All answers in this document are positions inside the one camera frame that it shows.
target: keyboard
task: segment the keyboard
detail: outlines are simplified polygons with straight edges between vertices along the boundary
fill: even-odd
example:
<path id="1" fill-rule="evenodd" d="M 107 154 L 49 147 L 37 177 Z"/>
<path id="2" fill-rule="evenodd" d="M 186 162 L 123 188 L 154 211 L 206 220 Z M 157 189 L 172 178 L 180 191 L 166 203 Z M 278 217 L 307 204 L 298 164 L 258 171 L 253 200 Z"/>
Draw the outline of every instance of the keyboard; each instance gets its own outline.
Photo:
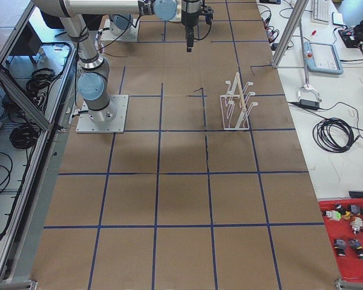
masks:
<path id="1" fill-rule="evenodd" d="M 312 21 L 322 24 L 330 22 L 329 2 L 330 0 L 311 0 L 312 1 Z"/>

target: gray floor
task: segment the gray floor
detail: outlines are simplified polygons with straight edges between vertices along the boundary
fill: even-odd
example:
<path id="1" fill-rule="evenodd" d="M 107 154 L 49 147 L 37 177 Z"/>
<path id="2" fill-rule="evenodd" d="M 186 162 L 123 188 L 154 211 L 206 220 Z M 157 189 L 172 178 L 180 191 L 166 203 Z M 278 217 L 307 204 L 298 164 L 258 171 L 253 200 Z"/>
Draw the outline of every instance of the gray floor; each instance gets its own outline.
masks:
<path id="1" fill-rule="evenodd" d="M 357 25 L 363 20 L 363 0 L 343 0 L 335 6 L 343 14 L 347 26 Z"/>

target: blue tablet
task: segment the blue tablet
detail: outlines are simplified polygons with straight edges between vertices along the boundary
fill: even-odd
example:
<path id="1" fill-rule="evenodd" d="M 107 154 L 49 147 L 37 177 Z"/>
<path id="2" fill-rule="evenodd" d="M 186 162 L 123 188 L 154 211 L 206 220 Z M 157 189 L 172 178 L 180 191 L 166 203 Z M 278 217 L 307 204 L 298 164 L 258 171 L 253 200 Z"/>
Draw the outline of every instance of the blue tablet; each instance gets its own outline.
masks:
<path id="1" fill-rule="evenodd" d="M 338 52 L 333 44 L 305 42 L 305 57 L 309 71 L 324 74 L 342 74 Z"/>

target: red object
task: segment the red object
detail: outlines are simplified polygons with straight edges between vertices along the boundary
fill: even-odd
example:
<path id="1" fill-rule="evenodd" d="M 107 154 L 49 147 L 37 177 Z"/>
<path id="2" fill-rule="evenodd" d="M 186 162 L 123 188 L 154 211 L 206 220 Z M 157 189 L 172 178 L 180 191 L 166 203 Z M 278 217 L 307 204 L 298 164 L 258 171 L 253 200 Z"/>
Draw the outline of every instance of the red object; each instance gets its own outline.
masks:
<path id="1" fill-rule="evenodd" d="M 363 208 L 363 199 L 340 199 L 337 201 L 320 201 L 319 206 L 321 210 L 334 210 L 335 203 L 340 203 L 344 208 L 347 208 L 350 204 L 356 204 Z M 335 239 L 344 239 L 347 244 L 345 249 L 345 257 L 339 257 L 334 250 L 335 258 L 338 263 L 340 274 L 342 278 L 348 282 L 363 283 L 363 259 L 359 259 L 356 256 L 355 250 L 351 249 L 348 240 L 358 239 L 363 246 L 363 232 L 358 235 L 353 234 L 351 226 L 351 220 L 341 219 L 340 221 L 330 221 L 329 218 L 324 216 L 324 224 L 327 228 L 331 247 Z"/>

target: white mounting plate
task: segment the white mounting plate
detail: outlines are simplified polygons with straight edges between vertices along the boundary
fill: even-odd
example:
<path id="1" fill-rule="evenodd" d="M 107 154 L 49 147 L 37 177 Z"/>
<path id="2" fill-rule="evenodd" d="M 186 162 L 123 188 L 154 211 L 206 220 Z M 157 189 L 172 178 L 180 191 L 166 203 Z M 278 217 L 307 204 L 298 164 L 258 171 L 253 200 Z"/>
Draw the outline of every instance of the white mounting plate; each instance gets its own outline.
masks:
<path id="1" fill-rule="evenodd" d="M 139 36 L 139 26 L 140 21 L 137 21 L 137 19 L 133 19 L 133 24 L 136 25 L 134 28 L 131 26 L 121 37 L 119 37 L 117 40 L 116 38 L 118 35 L 112 34 L 110 30 L 104 30 L 101 35 L 101 41 L 116 41 L 116 42 L 137 42 L 137 38 Z M 105 21 L 105 25 L 103 28 L 110 28 L 110 19 L 107 19 Z"/>
<path id="2" fill-rule="evenodd" d="M 116 117 L 104 123 L 93 122 L 88 114 L 79 115 L 76 128 L 77 133 L 123 133 L 125 129 L 126 112 L 128 110 L 128 95 L 110 95 L 110 101 L 117 107 Z M 86 103 L 83 103 L 83 111 L 87 111 Z"/>

